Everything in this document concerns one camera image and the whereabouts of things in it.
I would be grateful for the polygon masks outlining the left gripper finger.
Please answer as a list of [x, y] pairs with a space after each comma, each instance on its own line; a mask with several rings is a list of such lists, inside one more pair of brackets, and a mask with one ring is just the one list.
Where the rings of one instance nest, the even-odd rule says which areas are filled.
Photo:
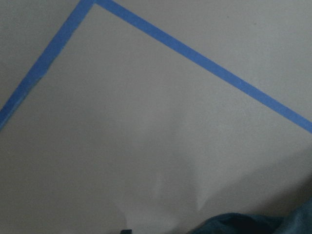
[[132, 234], [132, 230], [121, 230], [120, 234]]

